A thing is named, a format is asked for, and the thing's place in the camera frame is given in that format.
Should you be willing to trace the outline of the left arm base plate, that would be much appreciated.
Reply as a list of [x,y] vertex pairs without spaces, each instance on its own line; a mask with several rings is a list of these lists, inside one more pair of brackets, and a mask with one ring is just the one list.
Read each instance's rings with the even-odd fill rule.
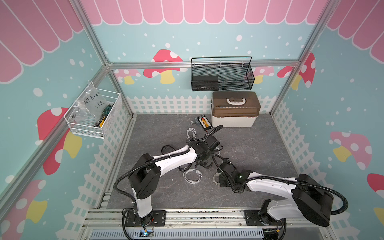
[[152,211],[145,217],[139,217],[133,210],[128,209],[124,214],[125,227],[164,227],[166,211]]

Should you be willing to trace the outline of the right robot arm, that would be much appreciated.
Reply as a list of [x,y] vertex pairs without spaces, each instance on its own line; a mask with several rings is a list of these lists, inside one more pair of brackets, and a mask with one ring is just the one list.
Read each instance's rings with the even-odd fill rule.
[[279,201],[263,202],[258,215],[265,225],[283,219],[304,218],[317,226],[327,227],[331,216],[342,214],[349,207],[345,196],[321,186],[306,174],[299,174],[297,178],[280,178],[249,170],[240,172],[229,159],[223,159],[221,164],[214,161],[214,164],[221,187],[229,187],[236,194],[248,191],[281,197]]

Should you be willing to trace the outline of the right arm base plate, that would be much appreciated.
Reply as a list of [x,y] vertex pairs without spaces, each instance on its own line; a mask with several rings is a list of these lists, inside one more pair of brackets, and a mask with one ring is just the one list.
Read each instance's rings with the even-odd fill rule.
[[281,220],[275,220],[260,210],[244,210],[247,226],[283,226]]

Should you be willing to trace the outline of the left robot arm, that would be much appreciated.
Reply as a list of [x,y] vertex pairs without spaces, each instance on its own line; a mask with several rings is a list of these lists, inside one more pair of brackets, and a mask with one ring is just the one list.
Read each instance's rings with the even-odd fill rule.
[[142,155],[134,167],[120,176],[114,183],[114,191],[133,201],[134,213],[140,219],[153,214],[152,194],[160,178],[183,165],[196,163],[209,168],[208,158],[220,151],[220,142],[214,136],[187,141],[187,144],[160,156]]

